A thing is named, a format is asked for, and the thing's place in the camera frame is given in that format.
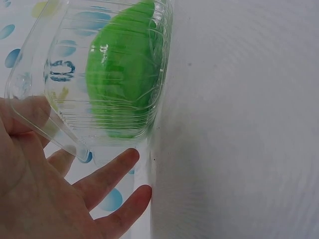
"white wall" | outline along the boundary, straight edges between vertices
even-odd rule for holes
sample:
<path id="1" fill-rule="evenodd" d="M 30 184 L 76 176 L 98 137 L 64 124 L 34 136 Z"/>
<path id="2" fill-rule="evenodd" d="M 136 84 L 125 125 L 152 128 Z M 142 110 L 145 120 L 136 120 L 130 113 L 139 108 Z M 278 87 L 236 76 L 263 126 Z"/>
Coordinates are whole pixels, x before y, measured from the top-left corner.
<path id="1" fill-rule="evenodd" d="M 318 104 L 318 0 L 176 0 L 153 237 L 319 238 Z"/>

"hand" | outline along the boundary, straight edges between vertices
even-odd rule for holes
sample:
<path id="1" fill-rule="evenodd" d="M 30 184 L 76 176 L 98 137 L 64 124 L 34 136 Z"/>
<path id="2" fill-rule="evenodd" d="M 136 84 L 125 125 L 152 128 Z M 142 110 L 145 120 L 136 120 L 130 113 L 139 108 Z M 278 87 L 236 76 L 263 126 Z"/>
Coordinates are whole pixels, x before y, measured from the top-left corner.
<path id="1" fill-rule="evenodd" d="M 29 117 L 45 124 L 37 109 L 44 97 L 20 102 Z M 144 212 L 151 188 L 138 188 L 116 212 L 93 220 L 89 214 L 139 159 L 129 149 L 74 185 L 64 180 L 74 157 L 60 150 L 45 159 L 48 140 L 20 124 L 0 99 L 0 238 L 118 239 Z"/>

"green object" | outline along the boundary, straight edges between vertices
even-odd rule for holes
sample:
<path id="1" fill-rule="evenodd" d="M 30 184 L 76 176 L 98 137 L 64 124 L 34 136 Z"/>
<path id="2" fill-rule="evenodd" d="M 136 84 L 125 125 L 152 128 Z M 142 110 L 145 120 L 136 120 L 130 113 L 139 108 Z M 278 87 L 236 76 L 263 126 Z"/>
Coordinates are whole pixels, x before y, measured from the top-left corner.
<path id="1" fill-rule="evenodd" d="M 113 17 L 91 43 L 86 84 L 92 113 L 110 137 L 134 138 L 152 124 L 159 94 L 163 36 L 153 0 Z"/>

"blue polka dot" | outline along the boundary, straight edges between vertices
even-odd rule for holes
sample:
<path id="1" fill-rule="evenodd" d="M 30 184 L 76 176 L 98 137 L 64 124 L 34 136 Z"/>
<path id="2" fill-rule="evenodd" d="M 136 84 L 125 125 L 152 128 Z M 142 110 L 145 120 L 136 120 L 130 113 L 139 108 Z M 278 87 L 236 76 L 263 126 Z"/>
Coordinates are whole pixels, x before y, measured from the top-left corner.
<path id="1" fill-rule="evenodd" d="M 76 51 L 76 48 L 73 46 L 59 46 L 56 49 L 56 53 L 60 57 L 67 57 L 72 55 Z"/>
<path id="2" fill-rule="evenodd" d="M 84 11 L 75 14 L 74 19 L 71 22 L 71 27 L 75 29 L 75 34 L 90 36 L 94 34 L 90 30 L 102 29 L 111 19 L 111 16 L 102 12 Z"/>
<path id="3" fill-rule="evenodd" d="M 56 49 L 56 53 L 60 57 L 70 56 L 76 51 L 76 47 L 74 46 L 76 46 L 75 41 L 71 41 L 71 40 L 60 41 Z"/>
<path id="4" fill-rule="evenodd" d="M 74 30 L 74 33 L 78 36 L 92 36 L 95 34 L 95 32 L 83 30 Z"/>
<path id="5" fill-rule="evenodd" d="M 123 197 L 117 189 L 113 189 L 108 196 L 99 204 L 99 208 L 107 212 L 117 210 L 123 203 Z"/>
<path id="6" fill-rule="evenodd" d="M 12 68 L 15 64 L 15 61 L 16 61 L 19 53 L 20 53 L 20 49 L 15 49 L 12 52 L 10 52 L 4 61 L 5 67 Z"/>
<path id="7" fill-rule="evenodd" d="M 7 38 L 10 36 L 10 34 L 14 31 L 15 25 L 11 24 L 8 26 L 5 26 L 1 31 L 0 31 L 0 40 Z"/>

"clear plastic container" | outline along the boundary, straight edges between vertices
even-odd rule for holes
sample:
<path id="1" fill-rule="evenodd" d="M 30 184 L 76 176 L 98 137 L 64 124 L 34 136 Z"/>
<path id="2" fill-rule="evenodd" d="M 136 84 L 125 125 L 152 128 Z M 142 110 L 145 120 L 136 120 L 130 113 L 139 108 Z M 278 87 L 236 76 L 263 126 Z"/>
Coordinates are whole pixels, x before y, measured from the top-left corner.
<path id="1" fill-rule="evenodd" d="M 7 82 L 12 112 L 82 162 L 138 145 L 158 111 L 171 26 L 170 0 L 49 0 Z"/>

